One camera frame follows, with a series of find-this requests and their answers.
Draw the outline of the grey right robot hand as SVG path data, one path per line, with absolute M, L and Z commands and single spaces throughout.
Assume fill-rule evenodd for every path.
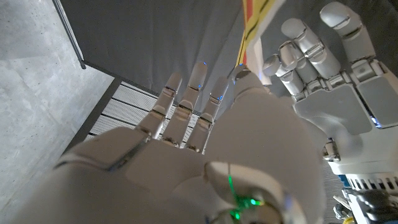
M 322 165 L 307 124 L 236 69 L 234 101 L 216 97 L 183 140 L 190 112 L 161 139 L 154 113 L 64 154 L 13 223 L 321 223 Z

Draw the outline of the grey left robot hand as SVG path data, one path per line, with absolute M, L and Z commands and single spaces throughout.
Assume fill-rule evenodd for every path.
M 344 69 L 319 36 L 297 18 L 281 27 L 287 41 L 264 62 L 294 99 L 293 108 L 328 138 L 324 158 L 336 174 L 397 171 L 397 77 L 376 57 L 361 17 L 333 1 L 321 20 L 340 37 Z

